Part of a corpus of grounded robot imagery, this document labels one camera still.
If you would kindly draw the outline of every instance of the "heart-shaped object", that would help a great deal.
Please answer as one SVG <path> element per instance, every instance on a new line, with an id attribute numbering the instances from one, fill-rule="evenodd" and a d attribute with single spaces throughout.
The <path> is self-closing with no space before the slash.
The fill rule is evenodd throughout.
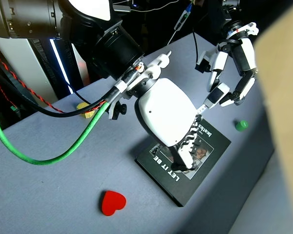
<path id="1" fill-rule="evenodd" d="M 117 192 L 106 191 L 102 202 L 102 212 L 106 216 L 111 216 L 116 210 L 121 210 L 126 205 L 126 198 Z"/>

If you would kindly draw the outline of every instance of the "light strip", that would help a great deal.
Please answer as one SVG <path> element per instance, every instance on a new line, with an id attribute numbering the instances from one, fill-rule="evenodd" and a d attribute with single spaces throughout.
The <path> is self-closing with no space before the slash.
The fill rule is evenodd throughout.
<path id="1" fill-rule="evenodd" d="M 70 83 L 69 83 L 69 80 L 68 80 L 68 77 L 67 77 L 67 75 L 66 75 L 66 72 L 65 72 L 65 70 L 64 70 L 64 67 L 63 67 L 63 64 L 62 64 L 62 61 L 61 61 L 61 58 L 60 58 L 59 52 L 58 52 L 58 50 L 57 50 L 57 47 L 55 46 L 54 40 L 53 40 L 53 39 L 50 39 L 50 43 L 51 43 L 51 45 L 52 45 L 52 48 L 53 48 L 53 51 L 54 51 L 55 57 L 57 57 L 57 60 L 58 60 L 58 63 L 59 63 L 59 65 L 60 65 L 61 71 L 62 71 L 62 73 L 63 73 L 64 79 L 65 79 L 65 81 L 66 81 L 68 84 L 70 84 Z M 70 91 L 70 94 L 73 94 L 73 93 L 74 93 L 73 90 L 72 90 L 69 86 L 68 86 L 68 89 L 69 89 L 69 91 Z"/>

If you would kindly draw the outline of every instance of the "beige surface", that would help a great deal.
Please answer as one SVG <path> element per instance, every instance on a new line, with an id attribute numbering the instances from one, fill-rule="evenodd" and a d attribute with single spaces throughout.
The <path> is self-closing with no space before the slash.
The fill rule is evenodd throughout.
<path id="1" fill-rule="evenodd" d="M 293 7 L 255 45 L 272 131 L 293 199 Z"/>

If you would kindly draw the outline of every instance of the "album cover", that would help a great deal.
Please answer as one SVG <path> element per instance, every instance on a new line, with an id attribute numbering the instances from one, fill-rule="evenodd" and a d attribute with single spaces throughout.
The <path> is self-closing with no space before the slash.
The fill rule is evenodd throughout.
<path id="1" fill-rule="evenodd" d="M 136 162 L 178 206 L 185 206 L 230 145 L 230 141 L 204 119 L 199 122 L 197 134 L 192 151 L 192 158 L 197 167 L 193 171 L 176 173 L 171 170 L 173 157 L 168 147 L 162 146 L 156 141 L 136 158 Z"/>

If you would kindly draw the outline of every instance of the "gray table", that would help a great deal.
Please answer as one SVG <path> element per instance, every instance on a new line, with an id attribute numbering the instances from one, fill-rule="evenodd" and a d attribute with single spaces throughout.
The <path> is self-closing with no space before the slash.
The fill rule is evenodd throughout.
<path id="1" fill-rule="evenodd" d="M 212 47 L 197 36 L 199 52 Z M 172 50 L 161 77 L 170 78 L 198 107 L 208 94 L 209 74 L 194 70 L 195 49 L 189 35 L 145 58 L 150 62 Z M 229 59 L 222 81 L 235 87 L 239 75 Z M 96 100 L 114 81 L 100 80 L 80 93 Z M 73 110 L 79 99 L 68 96 L 55 106 Z M 0 234 L 88 233 L 226 233 L 272 152 L 263 99 L 255 84 L 241 106 L 220 106 L 205 119 L 231 140 L 188 204 L 177 207 L 135 163 L 135 156 L 151 138 L 139 124 L 132 98 L 128 112 L 118 121 L 107 115 L 70 157 L 49 166 L 27 164 L 0 143 Z M 237 132 L 234 120 L 246 119 L 250 127 Z M 89 120 L 80 116 L 53 118 L 36 113 L 5 133 L 22 152 L 47 159 L 65 151 Z M 111 217 L 102 215 L 100 198 L 105 190 L 124 194 L 127 205 Z"/>

